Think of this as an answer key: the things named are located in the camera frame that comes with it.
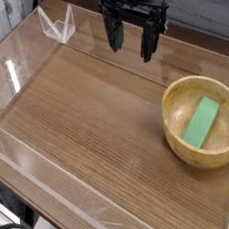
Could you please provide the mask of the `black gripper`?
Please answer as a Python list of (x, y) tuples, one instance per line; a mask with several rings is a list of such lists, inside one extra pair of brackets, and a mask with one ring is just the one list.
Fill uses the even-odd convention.
[(156, 51), (159, 33), (167, 30), (166, 0), (99, 0), (104, 18), (108, 42), (114, 52), (120, 50), (124, 41), (122, 22), (143, 27), (141, 57), (147, 63)]

